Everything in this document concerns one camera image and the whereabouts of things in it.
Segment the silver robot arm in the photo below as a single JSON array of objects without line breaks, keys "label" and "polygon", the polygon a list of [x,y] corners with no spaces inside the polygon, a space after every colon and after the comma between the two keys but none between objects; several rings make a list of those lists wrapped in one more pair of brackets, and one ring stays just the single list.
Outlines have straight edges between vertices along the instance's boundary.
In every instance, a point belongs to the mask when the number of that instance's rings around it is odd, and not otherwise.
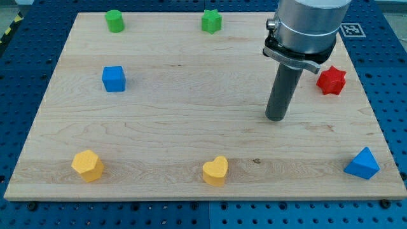
[{"label": "silver robot arm", "polygon": [[317,74],[333,51],[350,0],[280,0],[263,54],[293,69]]}]

